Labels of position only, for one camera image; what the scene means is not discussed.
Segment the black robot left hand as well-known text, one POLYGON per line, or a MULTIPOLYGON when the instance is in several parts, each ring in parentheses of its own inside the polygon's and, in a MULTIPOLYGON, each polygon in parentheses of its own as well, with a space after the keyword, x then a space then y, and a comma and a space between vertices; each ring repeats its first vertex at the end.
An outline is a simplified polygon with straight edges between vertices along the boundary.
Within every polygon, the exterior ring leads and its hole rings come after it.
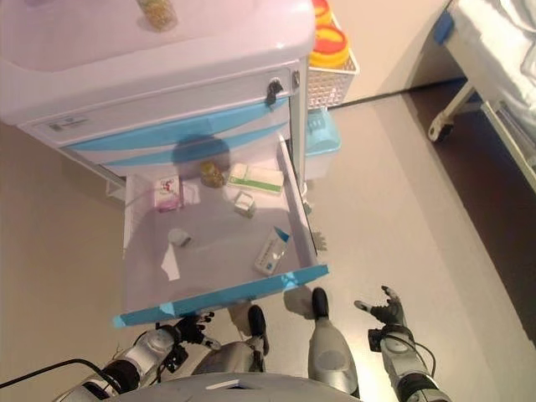
POLYGON ((174 325, 157 325, 156 329, 160 329, 170 335, 174 345, 191 343, 205 346, 211 350, 219 350, 221 349, 221 343, 204 334, 206 324, 211 323, 214 317, 214 312, 188 315, 179 319, 174 325))

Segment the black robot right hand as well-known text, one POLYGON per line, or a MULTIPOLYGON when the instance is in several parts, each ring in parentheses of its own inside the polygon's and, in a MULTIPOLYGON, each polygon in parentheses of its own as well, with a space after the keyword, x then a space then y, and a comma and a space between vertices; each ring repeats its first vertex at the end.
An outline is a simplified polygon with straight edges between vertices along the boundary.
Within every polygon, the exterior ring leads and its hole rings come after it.
POLYGON ((367 312, 383 324, 405 327, 405 313, 399 295, 388 286, 382 285, 380 288, 387 296, 386 305, 373 306, 357 300, 353 303, 354 306, 360 311, 367 312))

